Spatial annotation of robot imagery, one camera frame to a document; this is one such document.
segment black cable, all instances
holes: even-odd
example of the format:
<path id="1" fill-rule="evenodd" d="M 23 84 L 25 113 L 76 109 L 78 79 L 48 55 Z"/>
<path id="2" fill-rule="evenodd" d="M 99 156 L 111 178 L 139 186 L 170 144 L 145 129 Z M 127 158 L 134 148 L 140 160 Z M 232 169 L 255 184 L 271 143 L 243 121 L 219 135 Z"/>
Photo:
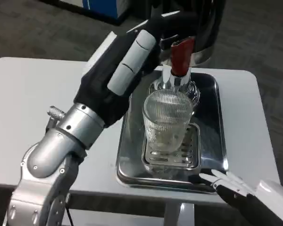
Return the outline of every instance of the black cable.
<path id="1" fill-rule="evenodd" d="M 73 223 L 73 221 L 72 221 L 72 218 L 71 218 L 70 211 L 69 211 L 69 208 L 68 208 L 68 207 L 66 207 L 66 212 L 67 212 L 67 216 L 68 216 L 68 218 L 69 218 L 70 225 L 71 225 L 71 226 L 74 226 L 74 223 Z"/>

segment drip tray grate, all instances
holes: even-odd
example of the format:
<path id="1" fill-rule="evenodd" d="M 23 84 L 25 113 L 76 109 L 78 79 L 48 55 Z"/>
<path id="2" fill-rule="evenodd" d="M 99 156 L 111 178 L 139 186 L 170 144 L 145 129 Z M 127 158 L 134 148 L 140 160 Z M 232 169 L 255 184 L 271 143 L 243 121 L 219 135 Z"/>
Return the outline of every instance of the drip tray grate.
<path id="1" fill-rule="evenodd" d="M 182 145 L 172 153 L 152 149 L 145 138 L 144 158 L 150 165 L 164 165 L 169 168 L 191 170 L 200 165 L 200 129 L 196 123 L 190 123 Z"/>

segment table leg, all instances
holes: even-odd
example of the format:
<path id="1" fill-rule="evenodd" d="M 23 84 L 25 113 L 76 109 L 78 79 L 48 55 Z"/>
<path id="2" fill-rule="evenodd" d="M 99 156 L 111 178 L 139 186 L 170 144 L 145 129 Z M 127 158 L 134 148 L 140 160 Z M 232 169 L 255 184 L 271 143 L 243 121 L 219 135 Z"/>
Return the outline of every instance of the table leg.
<path id="1" fill-rule="evenodd" d="M 167 202 L 164 226 L 194 226 L 194 204 Z"/>

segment metallic robot arm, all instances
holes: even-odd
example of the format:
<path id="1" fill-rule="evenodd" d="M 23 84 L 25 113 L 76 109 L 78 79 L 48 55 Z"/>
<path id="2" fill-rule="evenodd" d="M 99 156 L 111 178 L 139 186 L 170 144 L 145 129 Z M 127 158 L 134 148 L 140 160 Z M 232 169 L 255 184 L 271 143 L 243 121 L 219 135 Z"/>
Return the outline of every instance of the metallic robot arm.
<path id="1" fill-rule="evenodd" d="M 10 226 L 59 226 L 78 166 L 104 128 L 119 120 L 142 75 L 159 64 L 162 17 L 117 36 L 83 76 L 67 113 L 51 107 L 44 138 L 21 162 L 21 179 L 7 211 Z"/>

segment drip tray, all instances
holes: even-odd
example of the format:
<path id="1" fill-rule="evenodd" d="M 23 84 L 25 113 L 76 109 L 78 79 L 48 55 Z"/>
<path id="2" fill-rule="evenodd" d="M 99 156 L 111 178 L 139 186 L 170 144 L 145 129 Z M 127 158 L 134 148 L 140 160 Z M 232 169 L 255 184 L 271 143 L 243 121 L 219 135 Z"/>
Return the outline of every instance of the drip tray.
<path id="1" fill-rule="evenodd" d="M 160 76 L 161 71 L 154 71 L 144 77 L 131 95 L 120 136 L 117 177 L 131 187 L 212 194 L 215 190 L 202 184 L 198 174 L 210 169 L 227 171 L 218 84 L 212 75 L 191 74 L 200 90 L 199 104 L 183 145 L 167 155 L 147 146 L 142 117 L 148 88 Z"/>
<path id="2" fill-rule="evenodd" d="M 183 143 L 172 153 L 153 150 L 144 138 L 143 162 L 147 169 L 155 166 L 166 168 L 194 170 L 200 166 L 200 129 L 196 123 L 190 123 L 186 130 Z"/>

